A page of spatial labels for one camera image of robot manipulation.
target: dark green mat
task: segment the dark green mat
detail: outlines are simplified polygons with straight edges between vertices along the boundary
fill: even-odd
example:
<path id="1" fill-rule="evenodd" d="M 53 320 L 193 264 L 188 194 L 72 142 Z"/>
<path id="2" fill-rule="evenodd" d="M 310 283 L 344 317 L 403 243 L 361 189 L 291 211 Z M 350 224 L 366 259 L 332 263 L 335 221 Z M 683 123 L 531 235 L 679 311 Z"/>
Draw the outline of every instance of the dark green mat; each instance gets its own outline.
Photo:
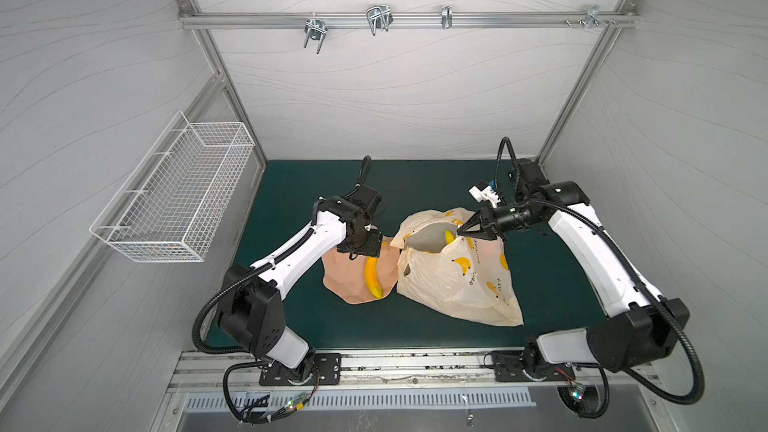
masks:
<path id="1" fill-rule="evenodd" d="M 359 161 L 270 161 L 245 229 L 236 262 L 250 265 L 293 236 L 310 219 L 318 196 L 348 192 Z M 494 162 L 373 161 L 366 184 L 384 201 L 374 224 L 385 235 L 414 212 L 465 207 L 477 210 L 467 190 L 490 180 Z M 318 261 L 293 286 L 284 304 L 288 326 L 317 348 L 514 347 L 545 331 L 599 322 L 600 305 L 581 266 L 549 231 L 513 233 L 505 248 L 525 325 L 492 327 L 450 318 L 392 292 L 350 305 L 322 285 Z M 231 341 L 217 328 L 212 345 Z"/>

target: plastic bag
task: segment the plastic bag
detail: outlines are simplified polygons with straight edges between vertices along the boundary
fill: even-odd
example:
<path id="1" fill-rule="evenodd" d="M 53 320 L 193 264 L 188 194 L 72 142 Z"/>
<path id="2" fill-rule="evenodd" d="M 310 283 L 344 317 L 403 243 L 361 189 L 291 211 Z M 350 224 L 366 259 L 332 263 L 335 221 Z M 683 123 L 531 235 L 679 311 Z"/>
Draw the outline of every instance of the plastic bag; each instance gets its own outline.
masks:
<path id="1" fill-rule="evenodd" d="M 523 317 L 512 289 L 504 242 L 456 235 L 465 208 L 409 216 L 391 242 L 402 248 L 397 292 L 455 318 L 513 327 Z M 447 243 L 450 236 L 453 242 Z"/>

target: white wall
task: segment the white wall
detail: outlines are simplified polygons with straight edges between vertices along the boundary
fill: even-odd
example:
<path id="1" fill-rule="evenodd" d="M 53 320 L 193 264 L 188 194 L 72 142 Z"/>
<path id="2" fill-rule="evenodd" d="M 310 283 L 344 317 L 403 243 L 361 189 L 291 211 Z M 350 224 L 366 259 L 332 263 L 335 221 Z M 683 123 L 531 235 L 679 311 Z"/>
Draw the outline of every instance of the white wall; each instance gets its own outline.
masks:
<path id="1" fill-rule="evenodd" d="M 203 12 L 612 10 L 618 0 L 198 0 Z M 492 158 L 541 149 L 596 31 L 221 30 L 216 42 L 269 158 Z"/>
<path id="2" fill-rule="evenodd" d="M 682 430 L 764 430 L 768 0 L 642 0 L 545 164 L 691 311 L 706 393 Z M 678 348 L 657 369 L 683 393 Z"/>
<path id="3" fill-rule="evenodd" d="M 211 75 L 174 0 L 0 0 L 0 358 Z"/>

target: white wire basket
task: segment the white wire basket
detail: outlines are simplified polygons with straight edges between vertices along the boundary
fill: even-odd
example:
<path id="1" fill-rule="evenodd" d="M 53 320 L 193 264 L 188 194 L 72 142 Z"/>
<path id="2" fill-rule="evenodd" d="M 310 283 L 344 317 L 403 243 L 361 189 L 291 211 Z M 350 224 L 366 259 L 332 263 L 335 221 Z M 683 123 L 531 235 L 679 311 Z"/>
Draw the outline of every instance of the white wire basket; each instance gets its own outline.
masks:
<path id="1" fill-rule="evenodd" d="M 202 262 L 254 149 L 242 122 L 178 115 L 91 226 L 136 262 Z"/>

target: yellow banana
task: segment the yellow banana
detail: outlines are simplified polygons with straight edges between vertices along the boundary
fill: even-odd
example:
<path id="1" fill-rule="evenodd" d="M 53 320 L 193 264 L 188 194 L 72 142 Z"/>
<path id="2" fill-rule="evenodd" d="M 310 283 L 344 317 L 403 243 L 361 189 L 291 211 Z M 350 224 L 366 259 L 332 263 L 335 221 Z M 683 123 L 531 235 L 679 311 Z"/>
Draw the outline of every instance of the yellow banana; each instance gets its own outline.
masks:
<path id="1" fill-rule="evenodd" d="M 494 284 L 492 284 L 490 282 L 486 282 L 485 284 L 488 286 L 488 288 L 491 289 L 491 292 L 496 294 L 496 298 L 498 298 L 498 292 L 496 292 L 496 287 L 494 286 Z"/>
<path id="2" fill-rule="evenodd" d="M 464 275 L 467 274 L 467 270 L 472 268 L 472 263 L 466 257 L 455 258 L 453 261 L 462 266 L 462 273 Z"/>
<path id="3" fill-rule="evenodd" d="M 378 263 L 378 257 L 366 258 L 366 266 L 362 271 L 362 276 L 366 280 L 368 290 L 377 299 L 384 298 L 384 293 L 379 285 L 379 279 L 376 277 L 376 264 Z"/>

